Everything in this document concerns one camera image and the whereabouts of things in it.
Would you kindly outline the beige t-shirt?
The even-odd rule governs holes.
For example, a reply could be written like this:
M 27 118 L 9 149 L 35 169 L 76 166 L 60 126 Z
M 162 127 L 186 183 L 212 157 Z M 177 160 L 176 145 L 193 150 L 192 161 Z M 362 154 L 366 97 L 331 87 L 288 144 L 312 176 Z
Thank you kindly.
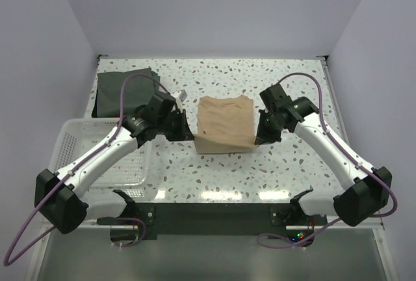
M 199 154 L 247 153 L 255 145 L 254 101 L 237 98 L 200 98 L 195 149 Z

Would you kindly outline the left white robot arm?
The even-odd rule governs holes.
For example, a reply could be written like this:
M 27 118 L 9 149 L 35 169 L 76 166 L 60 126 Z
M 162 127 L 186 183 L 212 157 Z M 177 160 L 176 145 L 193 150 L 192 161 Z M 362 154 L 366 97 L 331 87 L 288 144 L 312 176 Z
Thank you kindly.
M 184 90 L 155 93 L 148 104 L 124 115 L 105 138 L 73 163 L 56 172 L 41 171 L 36 178 L 35 210 L 62 234 L 90 219 L 112 217 L 120 224 L 131 222 L 135 202 L 123 191 L 112 190 L 101 200 L 86 194 L 108 169 L 157 135 L 171 142 L 194 140 L 182 107 L 186 98 Z

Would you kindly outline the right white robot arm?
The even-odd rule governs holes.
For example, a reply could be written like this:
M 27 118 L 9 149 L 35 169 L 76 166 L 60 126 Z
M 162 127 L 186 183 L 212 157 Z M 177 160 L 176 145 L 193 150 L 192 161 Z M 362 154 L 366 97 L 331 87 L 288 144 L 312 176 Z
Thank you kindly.
M 375 168 L 334 134 L 321 110 L 306 97 L 292 100 L 281 85 L 260 93 L 265 105 L 259 110 L 255 143 L 281 141 L 283 130 L 306 142 L 333 172 L 343 188 L 338 195 L 308 189 L 294 196 L 283 210 L 286 220 L 305 224 L 312 216 L 337 216 L 355 227 L 387 205 L 392 175 Z

